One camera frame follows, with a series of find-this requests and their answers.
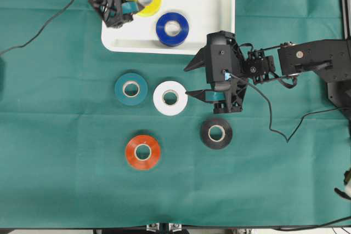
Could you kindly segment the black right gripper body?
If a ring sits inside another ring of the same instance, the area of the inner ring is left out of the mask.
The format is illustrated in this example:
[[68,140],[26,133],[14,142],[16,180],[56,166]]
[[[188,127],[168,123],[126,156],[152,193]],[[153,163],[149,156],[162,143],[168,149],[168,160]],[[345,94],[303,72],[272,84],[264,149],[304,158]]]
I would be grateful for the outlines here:
[[234,113],[243,110],[247,88],[243,54],[231,32],[218,31],[207,35],[205,46],[205,102],[214,104],[214,113]]

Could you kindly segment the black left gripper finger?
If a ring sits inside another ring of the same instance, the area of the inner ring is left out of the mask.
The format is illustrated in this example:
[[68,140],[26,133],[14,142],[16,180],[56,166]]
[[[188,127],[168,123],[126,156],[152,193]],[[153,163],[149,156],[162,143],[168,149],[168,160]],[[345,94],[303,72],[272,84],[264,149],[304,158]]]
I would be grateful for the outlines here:
[[123,2],[122,5],[122,14],[136,14],[142,10],[144,10],[144,6],[140,4],[138,1],[126,1]]

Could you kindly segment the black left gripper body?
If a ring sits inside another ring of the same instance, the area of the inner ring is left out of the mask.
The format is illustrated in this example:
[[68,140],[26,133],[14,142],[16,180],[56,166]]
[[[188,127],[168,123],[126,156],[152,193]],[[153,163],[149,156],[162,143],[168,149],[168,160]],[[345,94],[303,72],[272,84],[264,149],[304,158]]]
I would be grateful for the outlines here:
[[123,13],[122,5],[126,0],[89,0],[89,4],[98,13],[106,27],[120,28],[133,21],[131,13]]

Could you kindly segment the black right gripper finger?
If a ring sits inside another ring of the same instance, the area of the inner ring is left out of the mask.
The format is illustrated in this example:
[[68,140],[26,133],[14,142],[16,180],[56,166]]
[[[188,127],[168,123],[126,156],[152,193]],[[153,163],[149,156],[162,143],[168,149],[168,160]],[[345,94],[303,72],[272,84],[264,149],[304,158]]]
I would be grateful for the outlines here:
[[184,68],[185,72],[205,67],[206,48],[201,48],[194,56],[194,58]]
[[218,103],[221,101],[225,101],[225,96],[223,92],[215,92],[209,89],[187,91],[185,93],[188,96],[191,96],[206,103]]

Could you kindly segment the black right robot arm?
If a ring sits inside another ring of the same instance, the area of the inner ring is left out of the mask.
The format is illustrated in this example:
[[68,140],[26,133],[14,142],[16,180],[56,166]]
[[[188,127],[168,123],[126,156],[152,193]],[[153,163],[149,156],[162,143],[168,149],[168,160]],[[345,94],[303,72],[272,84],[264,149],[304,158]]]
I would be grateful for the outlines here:
[[297,85],[297,77],[314,72],[327,84],[327,94],[346,119],[350,119],[350,39],[325,39],[302,44],[277,45],[282,75],[276,74],[274,58],[265,49],[241,51],[234,33],[218,31],[207,35],[207,43],[184,69],[205,68],[210,89],[186,94],[213,104],[214,113],[241,112],[248,81],[262,84],[278,81],[285,88]]

